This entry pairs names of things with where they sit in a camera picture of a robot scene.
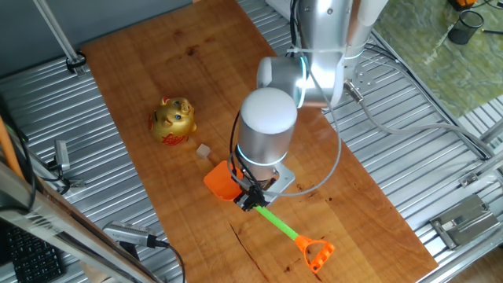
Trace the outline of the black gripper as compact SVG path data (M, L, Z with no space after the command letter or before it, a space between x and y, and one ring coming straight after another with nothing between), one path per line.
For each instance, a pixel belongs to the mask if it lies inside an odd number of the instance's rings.
M242 210L250 211L255 205L260 207L267 207L270 202L268 196L264 194L262 189L256 186L246 188L239 186L241 193L233 200L233 202Z

